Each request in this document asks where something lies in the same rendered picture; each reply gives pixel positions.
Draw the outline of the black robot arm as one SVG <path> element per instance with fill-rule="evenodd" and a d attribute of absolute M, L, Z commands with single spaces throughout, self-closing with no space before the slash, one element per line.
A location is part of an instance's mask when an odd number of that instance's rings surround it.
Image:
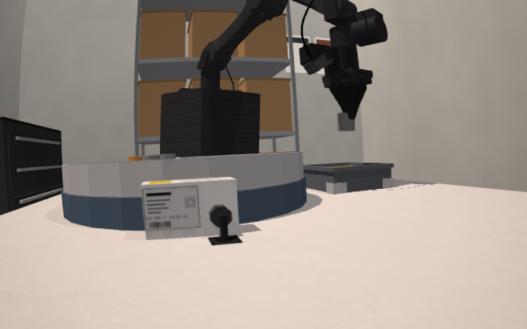
<path fill-rule="evenodd" d="M 197 66 L 197 69 L 204 69 L 200 87 L 221 89 L 221 71 L 232 59 L 236 47 L 258 25 L 280 16 L 287 3 L 288 0 L 247 0 L 240 15 L 202 51 Z M 374 8 L 358 12 L 356 5 L 348 0 L 315 0 L 310 8 L 324 14 L 325 21 L 335 27 L 329 29 L 331 46 L 309 43 L 308 53 L 304 46 L 299 48 L 300 65 L 308 75 L 322 68 L 325 68 L 325 76 L 356 68 L 354 49 L 357 45 L 368 46 L 388 39 L 383 15 Z"/>

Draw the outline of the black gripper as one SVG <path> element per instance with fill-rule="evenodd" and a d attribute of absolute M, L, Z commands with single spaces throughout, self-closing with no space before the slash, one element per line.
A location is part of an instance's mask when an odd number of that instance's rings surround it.
<path fill-rule="evenodd" d="M 359 68 L 358 51 L 355 49 L 354 58 L 356 68 L 347 68 L 322 76 L 324 88 L 329 88 L 343 113 L 347 113 L 350 120 L 355 119 L 358 107 L 367 89 L 366 85 L 371 84 L 373 78 L 373 71 Z"/>

